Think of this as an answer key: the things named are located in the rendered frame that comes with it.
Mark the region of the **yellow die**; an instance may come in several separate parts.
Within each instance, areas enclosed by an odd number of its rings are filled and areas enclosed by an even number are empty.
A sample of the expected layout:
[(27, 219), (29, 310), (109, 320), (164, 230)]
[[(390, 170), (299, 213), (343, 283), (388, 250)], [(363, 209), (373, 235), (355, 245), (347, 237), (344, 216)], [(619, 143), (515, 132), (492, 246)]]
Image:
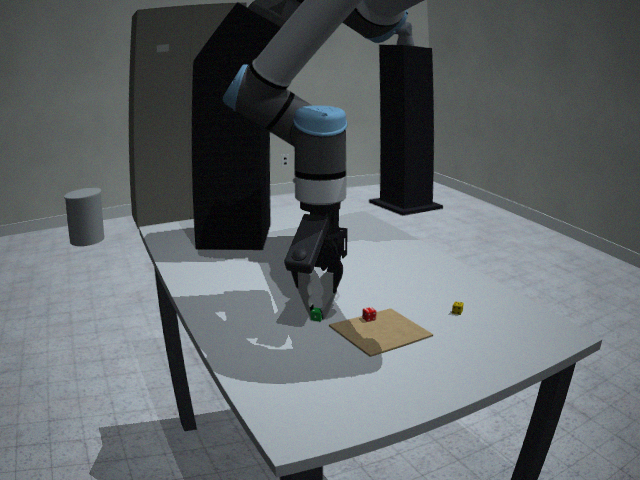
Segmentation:
[(461, 315), (463, 311), (463, 305), (464, 303), (455, 301), (452, 307), (452, 314)]

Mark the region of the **tan mat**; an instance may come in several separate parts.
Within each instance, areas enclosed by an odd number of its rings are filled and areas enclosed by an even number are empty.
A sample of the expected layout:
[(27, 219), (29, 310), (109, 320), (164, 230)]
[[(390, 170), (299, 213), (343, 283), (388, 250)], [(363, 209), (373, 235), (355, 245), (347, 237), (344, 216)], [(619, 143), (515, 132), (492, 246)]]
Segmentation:
[(362, 316), (329, 324), (329, 327), (367, 354), (379, 355), (433, 336), (393, 309), (376, 313), (376, 320)]

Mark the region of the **dark red die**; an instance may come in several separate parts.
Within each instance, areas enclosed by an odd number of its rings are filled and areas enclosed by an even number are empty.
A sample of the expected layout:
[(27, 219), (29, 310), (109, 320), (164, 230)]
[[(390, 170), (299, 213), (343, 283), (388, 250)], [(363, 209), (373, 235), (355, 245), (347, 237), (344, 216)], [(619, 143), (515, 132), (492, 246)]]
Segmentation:
[(372, 307), (363, 309), (362, 318), (366, 322), (376, 320), (376, 310)]

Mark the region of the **green die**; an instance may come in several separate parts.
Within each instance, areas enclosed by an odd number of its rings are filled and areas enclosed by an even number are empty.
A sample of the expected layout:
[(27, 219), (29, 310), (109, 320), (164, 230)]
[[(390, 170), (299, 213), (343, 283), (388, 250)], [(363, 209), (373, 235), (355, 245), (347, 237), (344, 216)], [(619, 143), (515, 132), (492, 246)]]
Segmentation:
[(311, 321), (318, 321), (321, 322), (322, 320), (322, 314), (321, 314), (321, 308), (313, 308), (311, 311)]

